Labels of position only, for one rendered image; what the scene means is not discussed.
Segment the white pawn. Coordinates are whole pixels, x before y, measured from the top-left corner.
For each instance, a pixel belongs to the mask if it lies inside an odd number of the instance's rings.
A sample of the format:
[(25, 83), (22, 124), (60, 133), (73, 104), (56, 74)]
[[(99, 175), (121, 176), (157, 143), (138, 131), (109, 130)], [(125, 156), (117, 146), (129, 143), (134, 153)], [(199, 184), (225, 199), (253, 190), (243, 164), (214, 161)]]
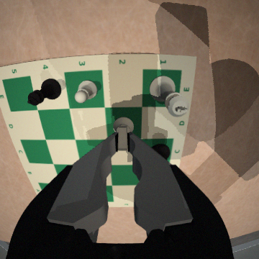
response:
[(83, 103), (87, 99), (92, 99), (97, 94), (97, 86), (93, 81), (83, 81), (78, 87), (78, 91), (75, 94), (75, 100), (78, 103)]

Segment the green and cream chessboard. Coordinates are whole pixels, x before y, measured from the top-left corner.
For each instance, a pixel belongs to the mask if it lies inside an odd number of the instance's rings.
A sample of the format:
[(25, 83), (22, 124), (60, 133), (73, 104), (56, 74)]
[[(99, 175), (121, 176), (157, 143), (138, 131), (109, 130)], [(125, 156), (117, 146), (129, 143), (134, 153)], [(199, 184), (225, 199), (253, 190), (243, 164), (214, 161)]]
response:
[[(128, 117), (133, 133), (150, 147), (165, 144), (168, 162), (181, 162), (196, 70), (196, 56), (160, 54), (84, 55), (37, 60), (0, 67), (0, 107), (23, 168), (38, 195), (67, 165), (113, 134), (114, 121)], [(150, 94), (158, 76), (171, 78), (175, 92), (185, 96), (188, 111), (172, 116), (164, 101)], [(28, 95), (43, 81), (55, 79), (61, 87), (56, 99), (37, 106)], [(93, 81), (97, 94), (78, 103), (80, 83)], [(109, 207), (134, 207), (139, 183), (132, 171), (132, 155), (112, 156), (112, 172), (106, 178)]]

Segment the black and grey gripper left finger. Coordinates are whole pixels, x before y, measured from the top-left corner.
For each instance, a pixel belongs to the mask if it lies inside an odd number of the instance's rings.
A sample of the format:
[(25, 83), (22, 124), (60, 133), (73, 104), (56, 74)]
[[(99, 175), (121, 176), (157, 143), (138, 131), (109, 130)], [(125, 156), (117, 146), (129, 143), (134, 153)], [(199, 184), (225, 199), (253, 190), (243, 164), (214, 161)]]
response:
[(73, 241), (76, 229), (85, 229), (96, 242), (107, 221), (106, 178), (116, 152), (118, 132), (54, 177), (19, 218), (6, 259), (25, 259), (47, 245)]

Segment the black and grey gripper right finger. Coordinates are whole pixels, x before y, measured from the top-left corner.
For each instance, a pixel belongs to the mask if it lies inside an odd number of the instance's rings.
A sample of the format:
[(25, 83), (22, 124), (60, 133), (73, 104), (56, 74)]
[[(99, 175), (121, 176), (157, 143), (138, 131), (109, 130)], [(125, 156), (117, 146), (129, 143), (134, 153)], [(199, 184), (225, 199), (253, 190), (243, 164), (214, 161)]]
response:
[(225, 224), (209, 198), (177, 166), (133, 132), (127, 133), (134, 190), (135, 222), (147, 236), (164, 231), (164, 242), (192, 247), (210, 259), (234, 259)]

